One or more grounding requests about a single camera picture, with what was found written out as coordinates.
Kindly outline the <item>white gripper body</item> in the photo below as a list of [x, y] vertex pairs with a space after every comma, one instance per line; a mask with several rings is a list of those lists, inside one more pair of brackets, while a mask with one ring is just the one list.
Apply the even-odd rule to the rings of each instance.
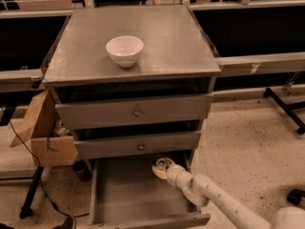
[[179, 189], [191, 188], [193, 175], [180, 165], [173, 165], [166, 171], [167, 181]]

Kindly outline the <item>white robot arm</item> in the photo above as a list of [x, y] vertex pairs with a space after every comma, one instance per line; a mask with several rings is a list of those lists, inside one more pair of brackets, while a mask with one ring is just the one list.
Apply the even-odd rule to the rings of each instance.
[[209, 177], [193, 175], [168, 157], [159, 158], [153, 173], [180, 189], [192, 204], [203, 207], [210, 200], [237, 229], [305, 229], [305, 211], [297, 207], [279, 209], [271, 222], [232, 197]]

